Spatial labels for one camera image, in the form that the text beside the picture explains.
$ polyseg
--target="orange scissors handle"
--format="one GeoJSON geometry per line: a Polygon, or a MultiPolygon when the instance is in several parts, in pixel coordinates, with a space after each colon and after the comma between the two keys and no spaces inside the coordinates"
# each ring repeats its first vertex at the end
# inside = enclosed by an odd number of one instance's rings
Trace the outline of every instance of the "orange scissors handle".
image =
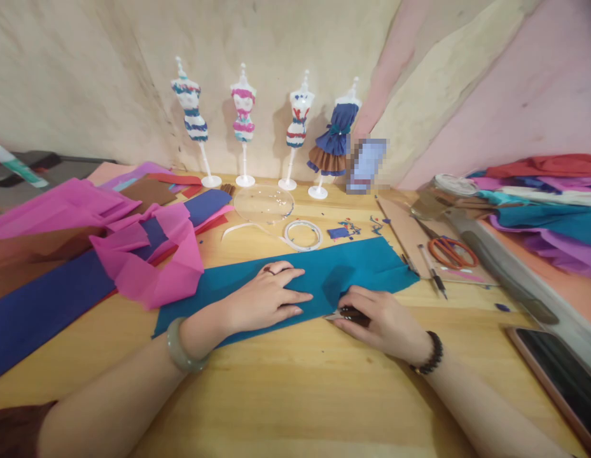
{"type": "Polygon", "coordinates": [[[480,264],[478,257],[475,256],[475,253],[467,245],[448,237],[439,237],[431,240],[429,242],[429,252],[435,259],[448,268],[460,269],[462,267],[476,267],[480,264]],[[461,256],[458,251],[454,249],[454,246],[461,248],[467,253],[471,258],[471,261],[461,256]]]}

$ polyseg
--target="glass jar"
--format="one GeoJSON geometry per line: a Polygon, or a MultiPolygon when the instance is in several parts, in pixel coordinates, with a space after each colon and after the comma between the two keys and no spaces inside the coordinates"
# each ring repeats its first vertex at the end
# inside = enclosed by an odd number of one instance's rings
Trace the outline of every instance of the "glass jar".
{"type": "Polygon", "coordinates": [[[435,175],[420,190],[410,211],[419,219],[436,219],[459,200],[473,197],[478,191],[473,180],[448,174],[435,175]]]}

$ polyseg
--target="tape roll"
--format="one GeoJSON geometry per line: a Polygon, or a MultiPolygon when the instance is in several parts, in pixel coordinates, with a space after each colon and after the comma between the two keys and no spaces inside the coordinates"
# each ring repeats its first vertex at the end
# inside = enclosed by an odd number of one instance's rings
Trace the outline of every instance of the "tape roll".
{"type": "MultiPolygon", "coordinates": [[[[223,241],[223,239],[225,238],[225,236],[227,234],[229,234],[231,231],[236,230],[236,229],[239,229],[239,228],[243,228],[243,227],[246,227],[246,226],[255,226],[255,227],[258,227],[259,229],[261,229],[262,231],[264,231],[266,234],[269,234],[269,235],[271,235],[273,237],[276,237],[272,232],[268,231],[263,226],[260,226],[257,223],[244,223],[244,224],[241,224],[241,225],[230,227],[225,232],[223,232],[223,235],[221,236],[221,241],[223,241]]],[[[316,249],[319,249],[319,247],[323,243],[323,233],[321,232],[321,229],[316,224],[311,223],[310,221],[305,221],[304,219],[296,219],[295,221],[292,221],[289,224],[287,224],[287,227],[285,227],[285,229],[284,229],[284,237],[278,237],[278,238],[280,240],[282,240],[284,243],[286,243],[289,247],[293,248],[295,251],[300,251],[301,253],[304,253],[305,251],[314,251],[316,249]],[[318,241],[313,246],[309,246],[309,247],[303,247],[303,246],[299,246],[299,245],[293,243],[293,241],[289,237],[289,231],[294,226],[306,226],[306,227],[309,227],[316,234],[316,237],[318,238],[318,241]]]]}

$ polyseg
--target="sleeve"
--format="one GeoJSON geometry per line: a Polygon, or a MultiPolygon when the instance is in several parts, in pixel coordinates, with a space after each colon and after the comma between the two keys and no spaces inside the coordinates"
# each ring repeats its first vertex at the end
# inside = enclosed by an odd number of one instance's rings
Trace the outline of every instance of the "sleeve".
{"type": "Polygon", "coordinates": [[[0,410],[0,458],[36,458],[41,425],[56,402],[0,410]]]}

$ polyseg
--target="scissors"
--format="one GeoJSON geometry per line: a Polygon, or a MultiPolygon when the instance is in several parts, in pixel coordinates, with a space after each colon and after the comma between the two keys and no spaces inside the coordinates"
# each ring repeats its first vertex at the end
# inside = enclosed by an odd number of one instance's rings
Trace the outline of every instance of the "scissors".
{"type": "Polygon", "coordinates": [[[438,235],[435,231],[429,229],[423,224],[418,218],[414,218],[418,224],[420,224],[422,230],[431,239],[429,241],[429,253],[437,259],[440,263],[444,264],[448,268],[462,269],[463,267],[476,267],[480,264],[478,257],[475,253],[467,246],[460,243],[458,240],[451,239],[445,235],[438,235]],[[461,253],[466,253],[471,261],[468,261],[465,257],[461,256],[461,253]]]}
{"type": "Polygon", "coordinates": [[[367,328],[372,321],[367,315],[349,305],[336,310],[332,314],[325,315],[323,318],[329,321],[333,321],[338,318],[347,319],[349,321],[354,321],[356,324],[360,324],[364,328],[367,328]]]}

